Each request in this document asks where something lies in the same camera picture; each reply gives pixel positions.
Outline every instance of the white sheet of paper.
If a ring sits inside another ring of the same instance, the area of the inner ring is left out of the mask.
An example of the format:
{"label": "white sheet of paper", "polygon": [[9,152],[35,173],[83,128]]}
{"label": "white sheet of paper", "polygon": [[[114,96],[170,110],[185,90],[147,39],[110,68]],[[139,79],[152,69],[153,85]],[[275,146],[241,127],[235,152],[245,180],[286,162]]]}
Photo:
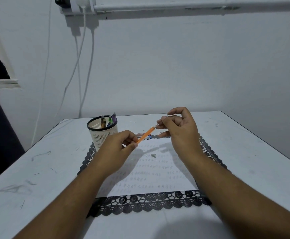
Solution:
{"label": "white sheet of paper", "polygon": [[97,197],[196,190],[170,138],[142,141],[119,171],[102,184]]}

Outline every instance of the white table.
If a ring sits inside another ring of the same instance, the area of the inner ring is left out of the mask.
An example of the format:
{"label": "white table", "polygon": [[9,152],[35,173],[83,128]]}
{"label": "white table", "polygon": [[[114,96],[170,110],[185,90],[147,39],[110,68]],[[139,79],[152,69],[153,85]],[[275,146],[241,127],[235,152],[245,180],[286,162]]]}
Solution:
{"label": "white table", "polygon": [[[118,117],[118,128],[142,133],[162,115]],[[222,112],[192,115],[201,136],[232,173],[290,211],[288,158]],[[92,143],[86,128],[88,120],[63,120],[0,175],[0,238],[16,235],[76,177]],[[84,236],[233,238],[206,205],[90,217]]]}

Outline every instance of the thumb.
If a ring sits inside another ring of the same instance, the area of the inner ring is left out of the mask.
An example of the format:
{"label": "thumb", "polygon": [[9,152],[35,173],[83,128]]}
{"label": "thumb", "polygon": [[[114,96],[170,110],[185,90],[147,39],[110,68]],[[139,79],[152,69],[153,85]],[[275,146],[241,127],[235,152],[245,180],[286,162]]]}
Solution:
{"label": "thumb", "polygon": [[170,117],[162,116],[162,122],[170,133],[174,133],[176,129],[178,129],[178,126],[173,122]]}
{"label": "thumb", "polygon": [[121,152],[124,154],[125,159],[127,159],[127,157],[134,151],[135,148],[137,148],[137,146],[137,143],[131,143],[122,149]]}

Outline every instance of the wall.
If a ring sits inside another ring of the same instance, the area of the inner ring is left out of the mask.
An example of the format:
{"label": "wall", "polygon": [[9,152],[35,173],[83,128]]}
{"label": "wall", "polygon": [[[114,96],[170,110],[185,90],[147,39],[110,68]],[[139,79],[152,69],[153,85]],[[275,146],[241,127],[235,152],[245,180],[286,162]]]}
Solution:
{"label": "wall", "polygon": [[[30,147],[47,56],[49,0],[0,0],[0,41],[19,89],[0,103]],[[64,118],[163,113],[175,106],[221,110],[290,157],[290,12],[88,19],[79,73],[75,37],[52,5],[51,51],[36,140]],[[91,29],[95,28],[94,38]]]}

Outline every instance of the white plug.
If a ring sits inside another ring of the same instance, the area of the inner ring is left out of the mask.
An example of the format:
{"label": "white plug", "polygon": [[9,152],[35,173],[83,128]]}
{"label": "white plug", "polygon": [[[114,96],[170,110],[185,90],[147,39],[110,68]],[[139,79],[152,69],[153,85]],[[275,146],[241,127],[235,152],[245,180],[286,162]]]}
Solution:
{"label": "white plug", "polygon": [[86,9],[87,7],[90,7],[90,2],[89,0],[75,0],[76,4],[81,7],[83,10]]}

